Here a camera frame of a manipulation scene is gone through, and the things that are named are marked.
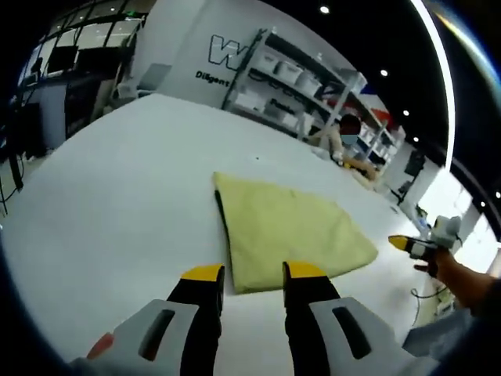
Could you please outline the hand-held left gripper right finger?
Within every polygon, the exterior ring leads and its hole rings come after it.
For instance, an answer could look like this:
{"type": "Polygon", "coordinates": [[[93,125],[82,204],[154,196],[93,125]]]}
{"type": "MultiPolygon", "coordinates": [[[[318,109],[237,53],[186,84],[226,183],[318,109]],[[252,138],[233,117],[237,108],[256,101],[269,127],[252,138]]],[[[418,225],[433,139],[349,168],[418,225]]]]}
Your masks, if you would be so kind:
{"type": "Polygon", "coordinates": [[[306,262],[283,263],[285,331],[296,375],[429,375],[437,361],[415,357],[392,328],[306,262]]]}

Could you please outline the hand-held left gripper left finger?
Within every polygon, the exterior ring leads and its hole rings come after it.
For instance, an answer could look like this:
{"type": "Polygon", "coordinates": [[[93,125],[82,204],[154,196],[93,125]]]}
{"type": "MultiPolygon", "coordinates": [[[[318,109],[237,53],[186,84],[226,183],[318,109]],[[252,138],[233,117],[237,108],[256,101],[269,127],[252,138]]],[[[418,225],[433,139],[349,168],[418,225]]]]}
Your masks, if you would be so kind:
{"type": "Polygon", "coordinates": [[[211,375],[222,334],[225,267],[197,266],[170,295],[119,324],[106,349],[70,362],[72,375],[211,375]]]}

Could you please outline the person's right hand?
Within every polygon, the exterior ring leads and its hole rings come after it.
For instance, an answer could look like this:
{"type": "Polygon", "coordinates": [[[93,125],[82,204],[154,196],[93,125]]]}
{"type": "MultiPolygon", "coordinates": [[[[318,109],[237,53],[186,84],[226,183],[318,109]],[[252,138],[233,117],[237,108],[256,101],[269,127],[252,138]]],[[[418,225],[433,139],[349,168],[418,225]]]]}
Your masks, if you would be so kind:
{"type": "Polygon", "coordinates": [[[430,277],[446,284],[450,266],[454,266],[456,261],[449,250],[437,248],[426,254],[421,264],[415,264],[413,268],[416,271],[426,273],[430,277]]]}

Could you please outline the person's left hand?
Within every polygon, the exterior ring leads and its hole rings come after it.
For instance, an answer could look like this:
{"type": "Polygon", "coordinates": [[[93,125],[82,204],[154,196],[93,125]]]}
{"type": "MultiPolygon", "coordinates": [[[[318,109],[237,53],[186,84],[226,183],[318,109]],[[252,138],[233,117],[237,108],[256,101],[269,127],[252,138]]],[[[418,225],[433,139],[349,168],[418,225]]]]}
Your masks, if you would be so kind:
{"type": "Polygon", "coordinates": [[[86,358],[93,360],[107,351],[114,343],[114,335],[110,332],[105,333],[89,350],[86,358]]]}

